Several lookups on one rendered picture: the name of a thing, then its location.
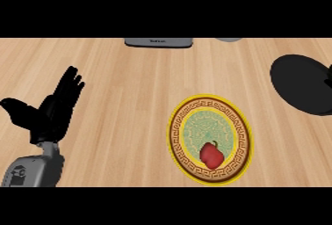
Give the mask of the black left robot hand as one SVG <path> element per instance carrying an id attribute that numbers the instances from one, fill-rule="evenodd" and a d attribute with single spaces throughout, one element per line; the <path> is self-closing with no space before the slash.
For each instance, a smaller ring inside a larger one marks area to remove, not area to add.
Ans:
<path id="1" fill-rule="evenodd" d="M 5 108 L 12 123 L 30 131 L 30 143 L 59 142 L 70 128 L 70 120 L 84 87 L 78 69 L 68 67 L 55 92 L 46 96 L 40 107 L 28 105 L 15 98 L 5 98 Z"/>

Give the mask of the yellow patterned plate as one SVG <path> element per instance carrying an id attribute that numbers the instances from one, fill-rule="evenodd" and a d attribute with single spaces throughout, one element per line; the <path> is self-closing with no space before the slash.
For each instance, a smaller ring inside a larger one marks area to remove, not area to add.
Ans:
<path id="1" fill-rule="evenodd" d="M 167 125 L 168 150 L 179 169 L 202 185 L 226 185 L 248 169 L 253 160 L 253 130 L 236 105 L 223 97 L 198 94 L 186 98 Z M 201 162 L 207 142 L 219 143 L 225 162 L 211 170 Z"/>

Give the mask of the grey flat appliance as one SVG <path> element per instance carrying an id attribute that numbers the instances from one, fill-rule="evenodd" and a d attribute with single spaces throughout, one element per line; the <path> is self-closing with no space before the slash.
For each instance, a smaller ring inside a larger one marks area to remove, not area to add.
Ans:
<path id="1" fill-rule="evenodd" d="M 126 38 L 130 47 L 188 48 L 194 44 L 192 38 Z"/>

